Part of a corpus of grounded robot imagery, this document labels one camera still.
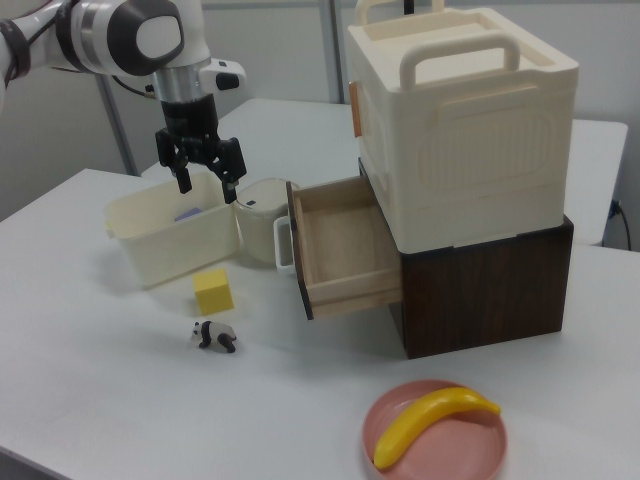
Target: yellow cube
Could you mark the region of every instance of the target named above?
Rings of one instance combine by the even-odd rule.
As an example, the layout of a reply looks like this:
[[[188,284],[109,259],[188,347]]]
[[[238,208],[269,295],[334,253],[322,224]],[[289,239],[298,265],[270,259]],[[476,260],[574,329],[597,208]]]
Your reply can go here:
[[[222,269],[196,273],[193,276],[193,290],[202,315],[233,308],[227,273]]]

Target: mug handle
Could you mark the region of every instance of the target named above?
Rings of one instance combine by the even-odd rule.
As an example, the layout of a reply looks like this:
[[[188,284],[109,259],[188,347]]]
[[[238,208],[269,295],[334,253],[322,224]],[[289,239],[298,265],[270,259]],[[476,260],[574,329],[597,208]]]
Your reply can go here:
[[[280,229],[285,226],[288,227],[287,230],[289,231],[288,245],[283,245],[285,239],[280,236]],[[291,251],[293,251],[293,243],[291,240],[291,221],[289,220],[289,216],[277,218],[273,222],[273,244],[276,253],[276,268],[278,269],[278,273],[282,275],[295,274],[296,266],[294,263],[291,263],[290,265],[282,264],[283,248],[288,247],[291,249]]]

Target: pink bowl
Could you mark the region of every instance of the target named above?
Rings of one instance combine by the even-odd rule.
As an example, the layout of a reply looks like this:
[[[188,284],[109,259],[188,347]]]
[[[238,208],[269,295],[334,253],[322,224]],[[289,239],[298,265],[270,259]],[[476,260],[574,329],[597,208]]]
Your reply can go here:
[[[443,418],[427,428],[391,468],[373,465],[378,439],[413,401],[435,390],[460,387],[443,380],[406,383],[380,397],[362,427],[366,463],[373,478],[385,480],[491,480],[507,452],[507,432],[499,415],[466,412]]]

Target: wooden drawer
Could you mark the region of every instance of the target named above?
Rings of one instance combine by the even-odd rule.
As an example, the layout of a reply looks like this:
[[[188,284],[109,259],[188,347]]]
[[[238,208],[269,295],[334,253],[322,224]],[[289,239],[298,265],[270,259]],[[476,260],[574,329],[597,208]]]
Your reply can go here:
[[[307,317],[400,302],[400,255],[363,177],[287,185],[294,263]]]

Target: yellow banana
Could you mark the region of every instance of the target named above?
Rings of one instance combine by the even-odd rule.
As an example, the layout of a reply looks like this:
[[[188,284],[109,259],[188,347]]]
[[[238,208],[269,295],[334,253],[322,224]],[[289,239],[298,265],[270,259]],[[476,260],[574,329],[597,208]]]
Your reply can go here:
[[[382,434],[376,444],[373,464],[379,470],[389,468],[429,425],[448,415],[470,410],[500,414],[500,406],[464,387],[443,388],[417,399]]]

